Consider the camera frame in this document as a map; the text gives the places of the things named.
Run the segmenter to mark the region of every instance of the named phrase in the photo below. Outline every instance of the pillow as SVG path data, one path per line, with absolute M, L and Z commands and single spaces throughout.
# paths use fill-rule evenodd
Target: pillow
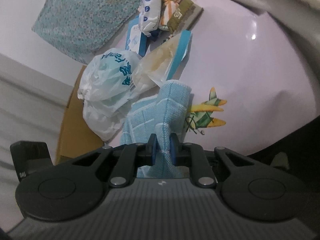
M 32 31 L 62 53 L 88 64 L 139 4 L 140 0 L 46 0 Z

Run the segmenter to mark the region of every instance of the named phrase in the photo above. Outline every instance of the light blue towel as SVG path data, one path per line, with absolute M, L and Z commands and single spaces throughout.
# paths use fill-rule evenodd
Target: light blue towel
M 168 80 L 159 94 L 132 104 L 122 129 L 120 144 L 147 143 L 151 133 L 157 135 L 156 164 L 138 169 L 138 178 L 182 178 L 171 163 L 170 134 L 181 135 L 191 88 L 177 80 Z

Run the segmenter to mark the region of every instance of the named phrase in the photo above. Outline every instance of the white wall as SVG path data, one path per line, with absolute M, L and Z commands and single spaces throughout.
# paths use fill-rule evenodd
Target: white wall
M 82 64 L 31 31 L 45 0 L 0 0 L 0 53 L 73 86 Z

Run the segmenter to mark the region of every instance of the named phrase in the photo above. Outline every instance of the wet wipes package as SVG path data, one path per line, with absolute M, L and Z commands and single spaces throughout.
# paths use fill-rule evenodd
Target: wet wipes package
M 125 49 L 134 51 L 144 57 L 146 54 L 147 36 L 139 29 L 139 16 L 129 22 Z

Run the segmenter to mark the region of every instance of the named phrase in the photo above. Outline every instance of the gray ribbed panel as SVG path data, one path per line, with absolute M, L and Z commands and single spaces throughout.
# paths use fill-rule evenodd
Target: gray ribbed panel
M 113 189 L 100 207 L 63 223 L 27 218 L 11 233 L 14 240 L 311 240 L 315 233 L 299 220 L 251 221 L 233 213 L 213 190 L 189 179 L 136 179 Z

